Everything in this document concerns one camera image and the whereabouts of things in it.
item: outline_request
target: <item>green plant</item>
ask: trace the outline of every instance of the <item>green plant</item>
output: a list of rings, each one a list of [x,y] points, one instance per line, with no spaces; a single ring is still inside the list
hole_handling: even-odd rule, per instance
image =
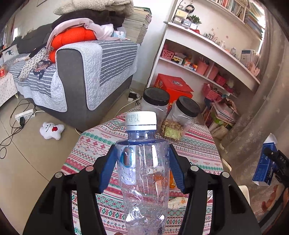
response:
[[[188,16],[189,20],[194,23],[194,24],[201,24],[202,22],[200,22],[200,18],[195,16],[195,15],[192,15],[192,16]]]

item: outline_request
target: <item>blue gripper pad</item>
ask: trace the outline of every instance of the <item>blue gripper pad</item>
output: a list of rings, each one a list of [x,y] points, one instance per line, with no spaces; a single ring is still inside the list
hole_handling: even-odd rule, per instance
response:
[[[181,166],[179,165],[179,162],[177,160],[176,151],[172,149],[170,146],[169,150],[169,160],[170,160],[170,169],[173,173],[174,180],[176,182],[177,187],[181,190],[181,192],[184,192],[185,190],[185,177],[184,173],[181,169]]]
[[[114,145],[112,145],[107,153],[106,156],[104,156],[104,159],[106,159],[106,162],[103,165],[103,168],[100,173],[99,177],[99,190],[103,192],[109,184],[109,180],[111,178],[112,172],[115,167],[116,163],[116,148]]]

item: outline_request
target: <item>side table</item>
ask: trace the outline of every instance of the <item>side table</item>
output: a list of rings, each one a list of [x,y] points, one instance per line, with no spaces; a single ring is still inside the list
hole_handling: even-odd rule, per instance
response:
[[[0,79],[0,107],[12,96],[16,96],[18,99],[17,87],[15,85],[13,75],[7,73],[7,75]]]

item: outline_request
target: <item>floor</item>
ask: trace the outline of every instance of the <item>floor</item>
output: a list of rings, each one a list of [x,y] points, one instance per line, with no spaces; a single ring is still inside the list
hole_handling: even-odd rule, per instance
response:
[[[129,103],[129,92],[127,89],[116,101],[102,123],[114,118],[119,109]],[[22,98],[23,96],[18,99],[13,96],[0,107],[0,142],[11,134],[10,116]],[[24,106],[18,107],[15,114],[21,113]],[[135,102],[121,111],[125,112],[133,107]],[[6,147],[5,158],[0,159],[0,208],[19,234],[22,234],[42,191],[52,176],[61,169],[79,138],[74,128],[64,124],[65,130],[60,140],[46,140],[39,133],[44,122],[64,124],[45,112],[36,113],[36,117],[27,122],[23,130],[13,137],[12,143]],[[3,157],[4,153],[5,150],[2,150],[0,157]]]

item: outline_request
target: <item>floral tablecloth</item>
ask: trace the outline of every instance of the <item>floral tablecloth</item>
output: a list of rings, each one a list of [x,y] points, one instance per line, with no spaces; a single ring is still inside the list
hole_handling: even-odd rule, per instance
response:
[[[7,73],[7,75],[0,79],[0,107],[12,96],[17,93],[17,87],[15,85],[13,75]]]
[[[61,171],[64,174],[79,172],[84,167],[94,164],[98,157],[106,155],[110,146],[116,141],[125,138],[127,138],[127,134],[125,132],[124,114],[83,132]],[[223,171],[218,150],[206,126],[195,124],[180,142],[173,144],[179,155],[187,157],[194,165],[199,166],[206,172],[220,174]],[[179,196],[183,196],[179,189],[170,189],[170,197]],[[116,232],[127,234],[124,224],[123,197],[118,185],[116,167],[108,188],[102,194],[97,194],[96,197],[107,234],[111,235]],[[81,235],[76,192],[72,193],[72,204],[75,234]],[[168,211],[165,235],[178,234],[184,212],[184,208]],[[203,234],[210,232],[211,217],[212,201],[210,200],[207,204]]]

